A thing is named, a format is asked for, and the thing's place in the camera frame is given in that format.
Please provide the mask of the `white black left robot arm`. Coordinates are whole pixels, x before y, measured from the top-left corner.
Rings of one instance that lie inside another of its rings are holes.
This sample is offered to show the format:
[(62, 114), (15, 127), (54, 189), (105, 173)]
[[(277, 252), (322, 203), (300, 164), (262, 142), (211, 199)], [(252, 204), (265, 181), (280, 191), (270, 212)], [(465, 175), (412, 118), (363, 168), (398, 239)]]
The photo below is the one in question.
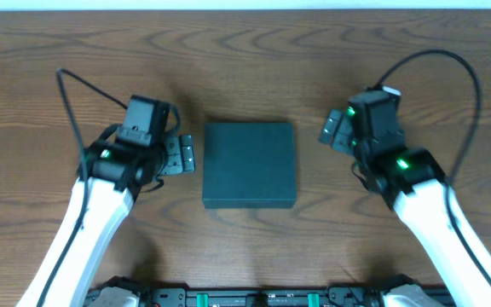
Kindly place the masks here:
[(167, 136), (150, 148), (109, 141), (103, 134), (86, 150), (89, 175), (73, 188), (61, 226), (21, 306), (80, 306), (101, 260), (143, 186), (195, 169), (193, 138)]

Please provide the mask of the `black gift box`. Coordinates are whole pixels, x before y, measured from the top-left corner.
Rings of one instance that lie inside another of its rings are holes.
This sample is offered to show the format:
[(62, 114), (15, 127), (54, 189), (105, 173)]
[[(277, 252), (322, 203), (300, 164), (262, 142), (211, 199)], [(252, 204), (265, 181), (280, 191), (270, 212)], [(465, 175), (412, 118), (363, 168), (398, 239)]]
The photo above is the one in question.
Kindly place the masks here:
[(297, 201), (292, 124), (207, 124), (202, 201), (213, 210), (292, 208)]

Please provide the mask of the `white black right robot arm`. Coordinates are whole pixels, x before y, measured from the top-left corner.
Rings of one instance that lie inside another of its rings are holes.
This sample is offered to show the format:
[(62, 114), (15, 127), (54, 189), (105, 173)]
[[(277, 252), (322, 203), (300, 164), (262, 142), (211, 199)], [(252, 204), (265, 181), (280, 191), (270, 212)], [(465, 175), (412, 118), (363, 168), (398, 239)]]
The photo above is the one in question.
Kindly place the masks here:
[(364, 187), (386, 205), (417, 238), (458, 306), (491, 306), (491, 255), (461, 210), (442, 168), (424, 148), (408, 148), (396, 115), (383, 116), (383, 139), (370, 141), (361, 113), (332, 110), (320, 141), (349, 154)]

